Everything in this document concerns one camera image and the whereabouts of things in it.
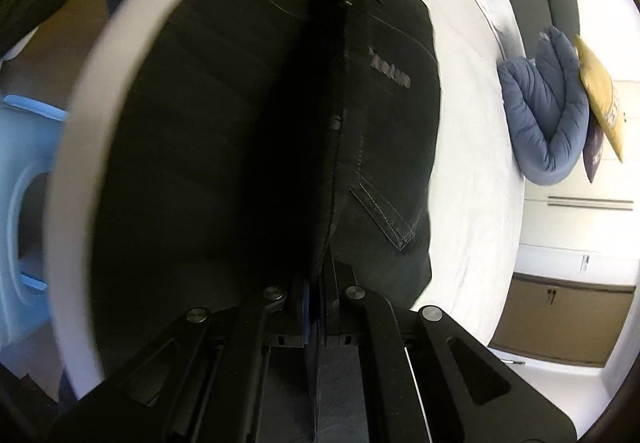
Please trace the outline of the black denim pants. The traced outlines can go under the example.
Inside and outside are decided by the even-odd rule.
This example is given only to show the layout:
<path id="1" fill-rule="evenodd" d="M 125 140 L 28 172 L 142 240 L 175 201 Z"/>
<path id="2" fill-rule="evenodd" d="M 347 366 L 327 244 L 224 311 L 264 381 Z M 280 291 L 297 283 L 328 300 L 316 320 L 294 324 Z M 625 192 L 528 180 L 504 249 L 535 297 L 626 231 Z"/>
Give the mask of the black denim pants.
<path id="1" fill-rule="evenodd" d="M 90 270 L 111 373 L 190 307 L 323 255 L 410 307 L 431 280 L 440 84 L 421 0 L 183 0 L 128 92 Z"/>

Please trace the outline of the white bed sheet mattress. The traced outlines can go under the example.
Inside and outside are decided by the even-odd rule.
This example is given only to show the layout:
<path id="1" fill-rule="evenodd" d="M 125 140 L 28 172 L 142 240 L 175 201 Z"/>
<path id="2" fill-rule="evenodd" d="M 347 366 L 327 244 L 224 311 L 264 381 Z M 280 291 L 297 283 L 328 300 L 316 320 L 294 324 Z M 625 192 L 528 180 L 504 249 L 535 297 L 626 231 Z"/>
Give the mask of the white bed sheet mattress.
<path id="1" fill-rule="evenodd" d="M 75 85 L 46 214 L 56 342 L 78 395 L 104 371 L 89 316 L 89 235 L 107 143 L 134 72 L 181 0 L 124 0 Z M 442 103 L 428 194 L 434 276 L 420 305 L 442 307 L 482 343 L 494 335 L 518 251 L 524 180 L 512 154 L 496 65 L 492 0 L 422 0 L 435 28 Z"/>

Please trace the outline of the brown cabinet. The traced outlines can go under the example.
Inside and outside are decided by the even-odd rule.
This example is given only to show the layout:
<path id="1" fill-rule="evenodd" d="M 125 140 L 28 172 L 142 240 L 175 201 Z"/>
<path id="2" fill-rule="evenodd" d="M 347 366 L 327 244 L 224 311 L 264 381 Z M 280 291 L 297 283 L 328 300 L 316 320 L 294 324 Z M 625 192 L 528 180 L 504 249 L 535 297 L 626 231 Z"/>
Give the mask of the brown cabinet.
<path id="1" fill-rule="evenodd" d="M 516 273 L 490 346 L 538 361 L 602 368 L 635 291 Z"/>

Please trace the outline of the white wardrobe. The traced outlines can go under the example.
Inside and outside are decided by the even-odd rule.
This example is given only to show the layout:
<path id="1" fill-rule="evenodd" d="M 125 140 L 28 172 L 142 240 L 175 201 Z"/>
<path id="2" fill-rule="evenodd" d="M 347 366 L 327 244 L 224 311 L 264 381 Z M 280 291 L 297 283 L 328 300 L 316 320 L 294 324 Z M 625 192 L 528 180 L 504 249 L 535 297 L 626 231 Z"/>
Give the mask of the white wardrobe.
<path id="1" fill-rule="evenodd" d="M 525 185 L 516 273 L 632 286 L 639 268 L 639 85 L 616 81 L 625 111 L 624 159 L 605 145 L 596 176 L 579 161 L 553 186 Z"/>

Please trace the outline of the blue folded quilt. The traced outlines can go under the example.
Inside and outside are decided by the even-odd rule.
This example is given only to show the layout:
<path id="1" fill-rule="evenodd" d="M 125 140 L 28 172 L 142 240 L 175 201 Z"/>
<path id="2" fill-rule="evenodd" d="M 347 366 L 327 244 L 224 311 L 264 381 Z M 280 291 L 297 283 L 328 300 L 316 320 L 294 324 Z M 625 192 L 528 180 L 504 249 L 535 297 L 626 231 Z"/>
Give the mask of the blue folded quilt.
<path id="1" fill-rule="evenodd" d="M 518 167 L 530 183 L 562 182 L 582 155 L 589 123 L 573 44 L 558 28 L 544 28 L 533 59 L 508 59 L 497 72 Z"/>

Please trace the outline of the purple cushion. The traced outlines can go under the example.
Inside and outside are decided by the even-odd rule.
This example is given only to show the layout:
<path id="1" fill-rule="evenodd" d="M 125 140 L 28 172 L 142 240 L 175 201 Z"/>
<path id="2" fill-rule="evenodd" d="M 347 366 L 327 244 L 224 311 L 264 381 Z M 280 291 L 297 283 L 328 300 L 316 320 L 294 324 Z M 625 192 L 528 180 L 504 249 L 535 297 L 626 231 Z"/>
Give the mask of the purple cushion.
<path id="1" fill-rule="evenodd" d="M 594 114 L 589 115 L 587 137 L 582 150 L 582 161 L 588 181 L 592 183 L 596 177 L 603 154 L 604 131 Z"/>

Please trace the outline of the light blue plastic basket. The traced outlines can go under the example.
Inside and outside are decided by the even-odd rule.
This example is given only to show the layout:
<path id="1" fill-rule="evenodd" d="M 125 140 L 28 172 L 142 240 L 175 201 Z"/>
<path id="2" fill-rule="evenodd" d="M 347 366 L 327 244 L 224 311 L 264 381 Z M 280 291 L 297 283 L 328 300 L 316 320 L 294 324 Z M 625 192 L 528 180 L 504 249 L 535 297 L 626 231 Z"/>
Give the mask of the light blue plastic basket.
<path id="1" fill-rule="evenodd" d="M 49 319 L 43 275 L 47 177 L 67 112 L 25 96 L 1 99 L 1 345 L 30 336 Z"/>

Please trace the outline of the yellow cushion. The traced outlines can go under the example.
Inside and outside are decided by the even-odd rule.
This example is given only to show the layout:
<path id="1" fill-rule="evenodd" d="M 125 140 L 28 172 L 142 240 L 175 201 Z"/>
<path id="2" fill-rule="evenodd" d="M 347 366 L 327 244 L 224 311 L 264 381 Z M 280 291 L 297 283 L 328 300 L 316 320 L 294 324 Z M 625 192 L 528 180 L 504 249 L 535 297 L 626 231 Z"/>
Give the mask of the yellow cushion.
<path id="1" fill-rule="evenodd" d="M 575 36 L 575 47 L 580 62 L 580 80 L 587 92 L 590 109 L 617 159 L 623 162 L 626 116 L 613 79 L 598 56 L 578 34 Z"/>

